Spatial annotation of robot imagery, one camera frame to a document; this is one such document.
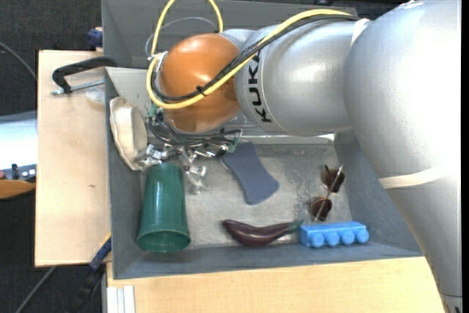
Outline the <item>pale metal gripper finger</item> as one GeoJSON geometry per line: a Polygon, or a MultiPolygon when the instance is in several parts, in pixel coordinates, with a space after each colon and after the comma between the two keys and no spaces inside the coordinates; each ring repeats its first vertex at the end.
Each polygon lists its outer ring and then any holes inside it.
{"type": "Polygon", "coordinates": [[[137,165],[140,169],[148,169],[151,166],[161,165],[169,158],[170,147],[164,146],[162,150],[157,149],[153,144],[139,151],[137,155],[137,165]]]}
{"type": "Polygon", "coordinates": [[[206,180],[207,169],[205,166],[195,165],[195,159],[196,155],[189,155],[187,152],[182,152],[182,164],[189,184],[188,191],[190,194],[200,194],[202,191],[208,190],[206,180]]]}

